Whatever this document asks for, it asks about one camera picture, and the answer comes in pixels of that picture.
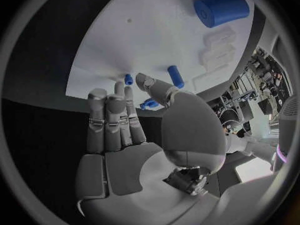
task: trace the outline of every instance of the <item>purple light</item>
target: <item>purple light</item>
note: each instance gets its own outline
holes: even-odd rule
[[[277,148],[276,148],[276,152],[277,152],[278,157],[280,157],[280,159],[281,159],[284,163],[286,163],[286,162],[287,162],[287,158],[286,158],[286,157],[283,155],[283,153],[280,151],[279,144],[278,144],[278,146],[277,146]]]

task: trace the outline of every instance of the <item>blue object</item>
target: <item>blue object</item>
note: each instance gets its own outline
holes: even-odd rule
[[[246,18],[250,13],[245,0],[197,0],[194,2],[194,8],[208,28]]]
[[[131,77],[130,74],[125,75],[125,84],[126,85],[132,85],[134,83],[133,78]]]
[[[142,104],[139,105],[139,107],[142,109],[142,110],[145,110],[146,107],[149,107],[149,108],[155,108],[157,107],[159,104],[154,101],[152,98],[149,98],[147,99],[146,101],[144,101]]]
[[[185,83],[177,69],[177,66],[175,66],[175,65],[169,66],[167,71],[170,74],[173,84],[179,89],[183,88]]]

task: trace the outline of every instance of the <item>white table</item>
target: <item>white table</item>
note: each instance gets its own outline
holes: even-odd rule
[[[227,81],[238,65],[250,35],[254,3],[246,0],[247,18],[207,28],[197,17],[194,0],[111,0],[99,13],[76,53],[66,95],[86,99],[94,88],[113,93],[115,81],[137,73],[172,83],[167,68],[176,65],[185,82],[184,90],[205,91]],[[205,37],[226,29],[235,32],[230,62],[209,71],[202,55]],[[149,96],[132,85],[134,104]]]

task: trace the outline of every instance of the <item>white surface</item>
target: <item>white surface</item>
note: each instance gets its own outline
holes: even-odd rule
[[[215,28],[207,28],[197,17],[194,0],[112,0],[90,26],[77,51],[66,95],[86,99],[96,88],[113,92],[113,81],[125,74],[134,78],[145,73],[172,83],[167,68],[176,65],[185,90],[205,91],[227,81],[245,50],[253,21],[254,4],[246,0],[250,15]],[[230,62],[207,72],[202,54],[205,38],[231,29],[236,36]],[[149,96],[132,86],[134,104]]]
[[[272,175],[273,172],[270,170],[270,163],[264,161],[258,157],[245,162],[235,168],[240,181],[242,183],[259,179],[268,175]]]

